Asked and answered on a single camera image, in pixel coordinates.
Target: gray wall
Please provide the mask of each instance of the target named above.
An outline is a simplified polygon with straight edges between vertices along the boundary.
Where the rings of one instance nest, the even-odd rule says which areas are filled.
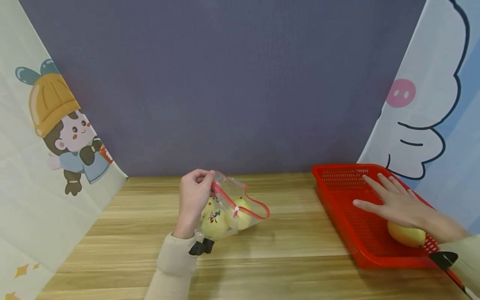
[[[20,3],[117,163],[146,176],[355,162],[424,0]]]

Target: red basket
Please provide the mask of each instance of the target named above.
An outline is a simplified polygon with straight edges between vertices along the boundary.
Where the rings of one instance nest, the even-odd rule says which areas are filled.
[[[404,246],[390,236],[385,219],[352,203],[360,199],[381,204],[382,200],[362,175],[378,180],[378,173],[387,178],[393,176],[390,171],[379,165],[352,164],[314,166],[312,173],[317,179],[318,194],[325,210],[360,268],[437,268],[428,257],[429,253],[438,251],[432,237],[427,236],[423,248]]]

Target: ziplock bag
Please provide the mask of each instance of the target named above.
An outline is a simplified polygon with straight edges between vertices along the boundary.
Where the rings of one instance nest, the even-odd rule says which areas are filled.
[[[268,207],[250,198],[246,189],[247,185],[216,171],[212,184],[216,198],[209,199],[202,211],[197,235],[204,240],[216,241],[269,218]]]

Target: wooden table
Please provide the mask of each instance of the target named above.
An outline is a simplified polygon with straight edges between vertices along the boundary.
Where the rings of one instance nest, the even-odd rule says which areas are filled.
[[[439,270],[360,270],[311,174],[237,176],[270,219],[199,258],[192,300],[467,299]],[[174,227],[179,178],[130,178],[39,300],[140,300]]]

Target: yellow hat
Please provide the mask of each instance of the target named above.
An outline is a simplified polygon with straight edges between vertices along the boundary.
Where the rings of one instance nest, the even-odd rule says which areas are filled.
[[[60,74],[42,75],[30,92],[30,114],[35,132],[41,138],[66,115],[80,109],[65,80]]]

